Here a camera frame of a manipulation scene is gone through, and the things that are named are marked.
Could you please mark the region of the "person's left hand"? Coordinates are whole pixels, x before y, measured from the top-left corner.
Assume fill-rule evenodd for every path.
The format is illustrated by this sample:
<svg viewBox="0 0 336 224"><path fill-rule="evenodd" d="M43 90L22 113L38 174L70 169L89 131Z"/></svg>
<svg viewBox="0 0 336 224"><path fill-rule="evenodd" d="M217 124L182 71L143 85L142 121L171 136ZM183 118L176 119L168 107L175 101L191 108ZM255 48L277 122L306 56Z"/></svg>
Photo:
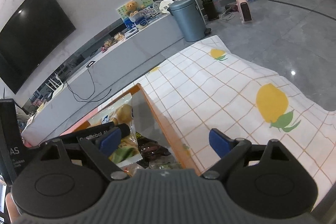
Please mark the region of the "person's left hand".
<svg viewBox="0 0 336 224"><path fill-rule="evenodd" d="M14 223L19 217L20 213L13 201L11 193L7 193L5 197L6 208L9 214L10 223Z"/></svg>

